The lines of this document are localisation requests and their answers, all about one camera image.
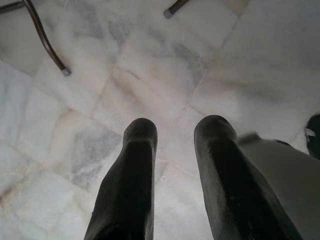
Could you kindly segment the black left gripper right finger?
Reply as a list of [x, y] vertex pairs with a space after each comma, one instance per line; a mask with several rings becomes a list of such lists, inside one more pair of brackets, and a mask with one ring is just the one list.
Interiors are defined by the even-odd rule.
[[204, 117], [194, 129], [194, 147], [214, 240], [303, 240], [225, 118]]

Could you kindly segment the black robot foot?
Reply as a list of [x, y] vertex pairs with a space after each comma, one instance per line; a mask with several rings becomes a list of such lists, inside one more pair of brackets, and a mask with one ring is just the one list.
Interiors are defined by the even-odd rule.
[[313, 115], [304, 128], [309, 154], [320, 160], [320, 114]]

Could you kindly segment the dark wooden chair leg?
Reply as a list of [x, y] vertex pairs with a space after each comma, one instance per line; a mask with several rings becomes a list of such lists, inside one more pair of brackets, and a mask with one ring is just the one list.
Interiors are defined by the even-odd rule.
[[174, 14], [181, 9], [186, 3], [188, 3], [190, 0], [177, 0], [173, 5], [171, 5], [169, 8], [167, 8], [163, 15], [166, 19], [170, 19], [174, 16]]
[[57, 53], [55, 52], [54, 48], [52, 47], [47, 34], [44, 30], [42, 21], [38, 15], [38, 12], [32, 3], [31, 0], [17, 0], [12, 3], [8, 3], [6, 5], [0, 6], [0, 15], [25, 8], [28, 11], [28, 14], [30, 15], [33, 25], [36, 29], [36, 32], [38, 34], [38, 37], [46, 50], [47, 54], [50, 56], [50, 58], [53, 60], [53, 62], [56, 64], [56, 66], [59, 68], [61, 73], [65, 76], [68, 77], [72, 74], [72, 71], [68, 66], [66, 66], [63, 61], [59, 58]]

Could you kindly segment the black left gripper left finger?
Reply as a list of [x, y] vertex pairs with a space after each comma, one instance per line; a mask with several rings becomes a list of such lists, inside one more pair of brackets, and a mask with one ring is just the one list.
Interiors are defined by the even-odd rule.
[[158, 133], [147, 118], [132, 121], [119, 156], [103, 178], [84, 240], [153, 240]]

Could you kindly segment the grey robot leg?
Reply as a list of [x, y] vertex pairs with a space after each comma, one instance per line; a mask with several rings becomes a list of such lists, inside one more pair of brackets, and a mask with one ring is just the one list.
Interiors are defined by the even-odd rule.
[[320, 240], [320, 160], [256, 133], [237, 143], [266, 179], [303, 240]]

